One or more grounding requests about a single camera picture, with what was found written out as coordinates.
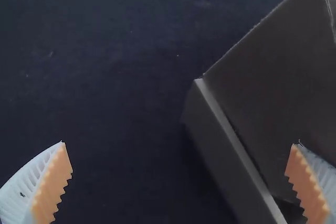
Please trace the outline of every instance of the table surface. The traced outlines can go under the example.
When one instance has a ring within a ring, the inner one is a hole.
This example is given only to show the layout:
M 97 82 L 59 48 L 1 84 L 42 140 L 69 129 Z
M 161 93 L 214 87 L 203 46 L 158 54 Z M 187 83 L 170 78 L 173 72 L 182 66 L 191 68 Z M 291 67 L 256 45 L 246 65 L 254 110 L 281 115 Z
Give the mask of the table surface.
M 0 184 L 63 140 L 55 223 L 235 223 L 179 118 L 281 1 L 0 0 Z

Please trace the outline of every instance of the dark fabric surface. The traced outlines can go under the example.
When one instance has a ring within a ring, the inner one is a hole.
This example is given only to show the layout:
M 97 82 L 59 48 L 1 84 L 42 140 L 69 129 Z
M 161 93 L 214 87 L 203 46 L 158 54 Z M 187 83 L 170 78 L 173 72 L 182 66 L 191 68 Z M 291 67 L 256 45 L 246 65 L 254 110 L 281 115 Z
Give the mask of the dark fabric surface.
M 0 183 L 60 140 L 56 223 L 235 223 L 179 123 L 281 0 L 0 0 Z

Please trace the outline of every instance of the gray box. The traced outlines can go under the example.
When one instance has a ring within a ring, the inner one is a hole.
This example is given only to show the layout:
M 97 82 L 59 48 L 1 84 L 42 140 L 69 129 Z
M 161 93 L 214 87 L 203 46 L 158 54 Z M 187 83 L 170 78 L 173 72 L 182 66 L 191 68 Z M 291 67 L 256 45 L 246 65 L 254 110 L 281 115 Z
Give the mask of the gray box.
M 304 223 L 284 176 L 301 141 L 336 166 L 336 0 L 284 0 L 200 79 L 182 121 L 241 223 Z

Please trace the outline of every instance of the cardboard box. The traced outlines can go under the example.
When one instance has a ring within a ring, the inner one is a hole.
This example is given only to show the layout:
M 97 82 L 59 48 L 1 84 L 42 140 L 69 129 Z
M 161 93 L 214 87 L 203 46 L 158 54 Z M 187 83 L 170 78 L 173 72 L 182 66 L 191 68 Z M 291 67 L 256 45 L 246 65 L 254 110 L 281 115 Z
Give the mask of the cardboard box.
M 194 81 L 182 121 L 240 223 L 287 223 L 299 141 L 336 166 L 336 0 L 284 0 Z M 304 223 L 303 218 L 288 223 Z

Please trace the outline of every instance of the dark blue surface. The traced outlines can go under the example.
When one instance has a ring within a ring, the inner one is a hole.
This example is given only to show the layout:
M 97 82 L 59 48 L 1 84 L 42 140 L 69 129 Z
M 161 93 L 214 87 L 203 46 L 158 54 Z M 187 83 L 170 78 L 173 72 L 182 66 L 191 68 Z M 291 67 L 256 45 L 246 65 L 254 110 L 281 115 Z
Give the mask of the dark blue surface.
M 235 223 L 179 124 L 281 0 L 0 0 L 0 182 L 67 143 L 56 223 Z

